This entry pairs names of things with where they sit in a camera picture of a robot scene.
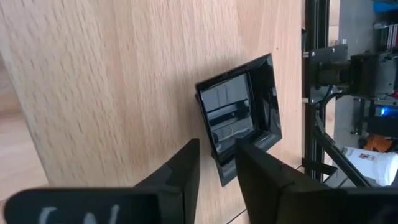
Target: black cable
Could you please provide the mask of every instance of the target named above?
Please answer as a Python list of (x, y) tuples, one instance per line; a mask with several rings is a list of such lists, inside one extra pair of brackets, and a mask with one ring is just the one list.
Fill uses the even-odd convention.
[(231, 219), (228, 223), (226, 223), (226, 224), (230, 224), (230, 223), (232, 223), (236, 218), (238, 218), (240, 215), (242, 215), (242, 213), (244, 213), (246, 211), (246, 208), (242, 211), (242, 212), (240, 212), (239, 214), (237, 214), (233, 219)]
[(347, 182), (347, 180), (348, 177), (344, 178), (344, 180), (337, 186), (337, 188), (343, 186)]
[(333, 85), (329, 85), (328, 91), (326, 92), (325, 96), (323, 97), (323, 99), (320, 102), (325, 101), (328, 98), (328, 96), (330, 95), (332, 90), (333, 90)]
[(323, 110), (326, 108), (326, 105), (329, 103), (329, 101), (331, 99), (333, 99), (334, 97), (341, 97), (341, 96), (346, 96), (346, 95), (350, 95), (349, 93), (332, 93), (330, 94), (325, 100), (321, 101), (321, 107), (320, 109)]

